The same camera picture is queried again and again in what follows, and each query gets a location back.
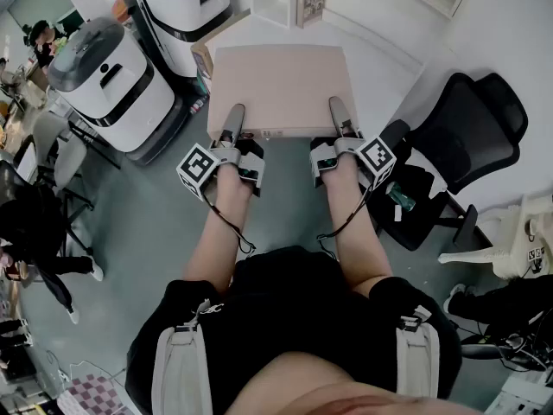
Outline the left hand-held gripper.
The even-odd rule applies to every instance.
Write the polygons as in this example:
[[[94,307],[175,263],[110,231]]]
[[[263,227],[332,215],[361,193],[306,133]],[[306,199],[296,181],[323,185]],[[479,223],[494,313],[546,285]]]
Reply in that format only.
[[[260,196],[264,176],[264,150],[253,140],[238,140],[245,117],[245,106],[236,104],[229,111],[220,134],[208,149],[195,144],[176,168],[183,185],[200,201],[206,199],[207,186],[222,165],[233,165],[243,182],[250,183]]]

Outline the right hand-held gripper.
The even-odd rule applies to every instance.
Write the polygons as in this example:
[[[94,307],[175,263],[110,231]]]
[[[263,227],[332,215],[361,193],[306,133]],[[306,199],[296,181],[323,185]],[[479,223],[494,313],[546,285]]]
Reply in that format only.
[[[396,157],[380,137],[361,138],[341,98],[329,99],[329,109],[339,138],[316,138],[311,142],[310,162],[315,187],[321,175],[336,169],[341,155],[350,154],[358,164],[358,180],[363,190],[374,190],[393,171]]]

